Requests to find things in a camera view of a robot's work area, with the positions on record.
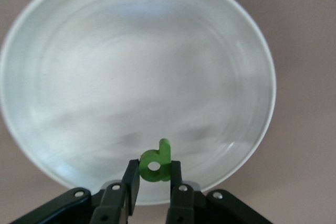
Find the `white bowl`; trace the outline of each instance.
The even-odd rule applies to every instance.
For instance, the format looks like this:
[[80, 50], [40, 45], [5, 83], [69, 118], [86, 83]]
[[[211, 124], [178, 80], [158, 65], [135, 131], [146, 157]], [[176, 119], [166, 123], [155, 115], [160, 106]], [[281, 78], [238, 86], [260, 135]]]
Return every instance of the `white bowl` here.
[[[1, 58], [17, 144], [92, 193], [161, 138], [207, 190], [249, 159], [274, 109], [271, 54], [234, 0], [34, 0]], [[137, 203], [168, 202], [169, 190], [141, 181]]]

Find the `screw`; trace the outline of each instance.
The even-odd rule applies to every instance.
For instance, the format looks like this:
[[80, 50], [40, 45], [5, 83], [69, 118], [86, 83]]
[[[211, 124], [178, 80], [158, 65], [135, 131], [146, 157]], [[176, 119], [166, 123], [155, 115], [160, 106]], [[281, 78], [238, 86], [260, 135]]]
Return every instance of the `screw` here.
[[223, 198], [223, 195], [222, 195], [220, 192], [218, 192], [218, 191], [214, 192], [214, 193], [212, 194], [212, 196], [213, 196], [215, 199], [222, 199], [222, 198]]
[[180, 185], [178, 188], [180, 191], [188, 191], [188, 187], [186, 185]]
[[113, 185], [112, 186], [112, 190], [119, 190], [120, 189], [120, 185]]
[[78, 191], [74, 194], [75, 197], [82, 197], [84, 195], [83, 191]]

